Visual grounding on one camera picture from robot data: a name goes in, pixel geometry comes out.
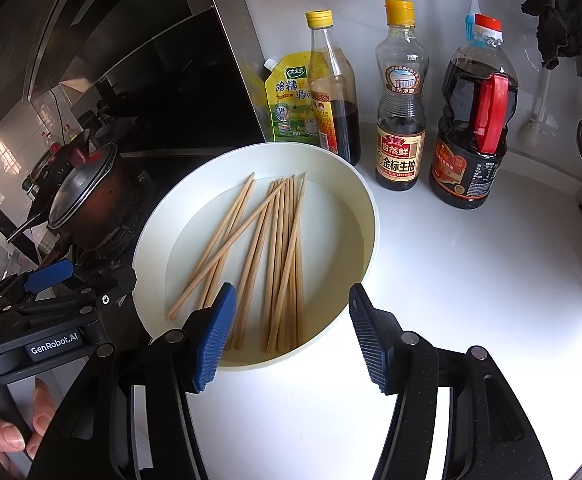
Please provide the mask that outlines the person's left hand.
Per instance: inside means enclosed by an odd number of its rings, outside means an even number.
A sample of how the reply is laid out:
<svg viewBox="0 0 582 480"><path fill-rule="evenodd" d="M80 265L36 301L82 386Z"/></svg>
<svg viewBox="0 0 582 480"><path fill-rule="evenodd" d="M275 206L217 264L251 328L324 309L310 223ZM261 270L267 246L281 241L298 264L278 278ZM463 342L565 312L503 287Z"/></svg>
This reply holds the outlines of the person's left hand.
<svg viewBox="0 0 582 480"><path fill-rule="evenodd" d="M34 458L55 413L56 404L48 385L40 378L35 378L32 398L32 437L26 440L14 424L0 419L0 463L14 477L18 477L20 471L14 466L8 454L26 452L29 458Z"/></svg>

